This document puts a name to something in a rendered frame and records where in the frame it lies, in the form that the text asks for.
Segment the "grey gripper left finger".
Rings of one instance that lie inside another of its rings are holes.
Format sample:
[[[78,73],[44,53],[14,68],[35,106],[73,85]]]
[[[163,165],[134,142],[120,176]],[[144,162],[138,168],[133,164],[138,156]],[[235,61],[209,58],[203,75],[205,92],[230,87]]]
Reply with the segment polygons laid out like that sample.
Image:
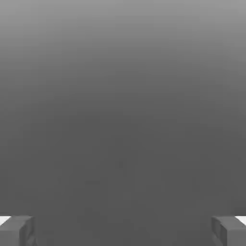
[[[0,246],[36,246],[35,217],[0,215]]]

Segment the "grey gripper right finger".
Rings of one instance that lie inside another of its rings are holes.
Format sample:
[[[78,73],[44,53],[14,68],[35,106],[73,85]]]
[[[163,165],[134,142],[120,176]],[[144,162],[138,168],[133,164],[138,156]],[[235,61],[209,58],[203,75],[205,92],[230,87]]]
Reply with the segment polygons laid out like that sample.
[[[246,216],[213,216],[214,246],[246,246]]]

